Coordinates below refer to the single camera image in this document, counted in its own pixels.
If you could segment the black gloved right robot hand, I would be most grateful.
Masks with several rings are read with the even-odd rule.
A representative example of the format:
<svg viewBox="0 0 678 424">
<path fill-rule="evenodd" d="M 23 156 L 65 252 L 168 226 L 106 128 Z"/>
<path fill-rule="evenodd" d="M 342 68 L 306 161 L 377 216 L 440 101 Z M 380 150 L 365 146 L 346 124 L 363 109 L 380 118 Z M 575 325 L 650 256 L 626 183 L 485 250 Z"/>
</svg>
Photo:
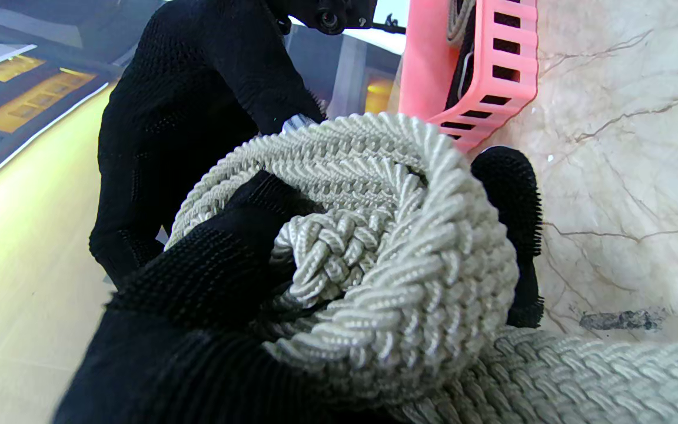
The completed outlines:
<svg viewBox="0 0 678 424">
<path fill-rule="evenodd" d="M 89 251 L 116 288 L 234 148 L 295 115 L 325 121 L 284 46 L 289 21 L 277 1 L 172 1 L 149 19 L 98 136 Z"/>
</svg>

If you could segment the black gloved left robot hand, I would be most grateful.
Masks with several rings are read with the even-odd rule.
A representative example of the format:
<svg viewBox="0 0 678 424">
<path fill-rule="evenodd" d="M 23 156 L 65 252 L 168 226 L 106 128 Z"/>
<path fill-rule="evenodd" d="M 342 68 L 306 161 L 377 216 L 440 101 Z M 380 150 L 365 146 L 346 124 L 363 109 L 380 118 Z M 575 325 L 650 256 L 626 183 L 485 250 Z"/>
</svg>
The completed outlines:
<svg viewBox="0 0 678 424">
<path fill-rule="evenodd" d="M 282 281 L 275 237 L 301 207 L 267 171 L 134 272 L 107 304 L 53 423 L 393 423 L 337 412 L 248 335 Z"/>
</svg>

